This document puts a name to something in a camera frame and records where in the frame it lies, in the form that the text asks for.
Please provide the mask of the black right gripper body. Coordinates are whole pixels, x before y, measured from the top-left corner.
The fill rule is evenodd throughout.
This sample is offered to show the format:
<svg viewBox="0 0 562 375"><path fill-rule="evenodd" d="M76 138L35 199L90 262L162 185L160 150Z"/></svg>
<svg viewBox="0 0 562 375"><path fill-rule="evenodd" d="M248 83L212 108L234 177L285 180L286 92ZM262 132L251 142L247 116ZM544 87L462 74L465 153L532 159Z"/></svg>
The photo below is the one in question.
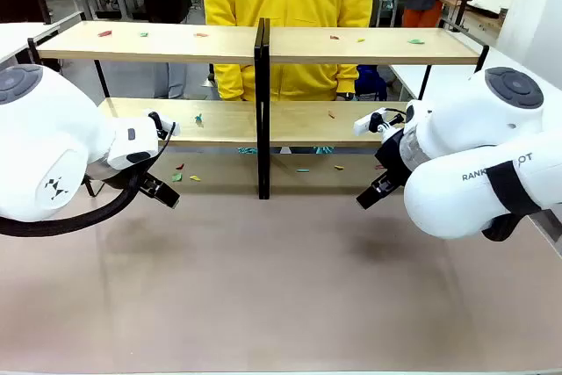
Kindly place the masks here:
<svg viewBox="0 0 562 375"><path fill-rule="evenodd" d="M407 167L404 160L400 156L400 142L403 138L403 130L400 129L386 139L378 149L375 157L379 163L386 169L386 172L399 177L402 186L406 185L412 171Z"/></svg>

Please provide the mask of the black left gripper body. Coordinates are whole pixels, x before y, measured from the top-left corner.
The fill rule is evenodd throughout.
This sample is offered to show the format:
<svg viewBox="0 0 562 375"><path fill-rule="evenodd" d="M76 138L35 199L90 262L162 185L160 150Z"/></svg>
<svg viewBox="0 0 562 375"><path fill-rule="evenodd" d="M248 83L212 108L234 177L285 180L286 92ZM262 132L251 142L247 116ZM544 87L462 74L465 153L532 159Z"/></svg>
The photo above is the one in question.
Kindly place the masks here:
<svg viewBox="0 0 562 375"><path fill-rule="evenodd" d="M146 196L152 196L152 191L143 190L143 175L149 173L151 167L151 164L138 164L127 169L127 175L129 177L129 181L127 182L128 195L136 196L138 193L143 193Z"/></svg>

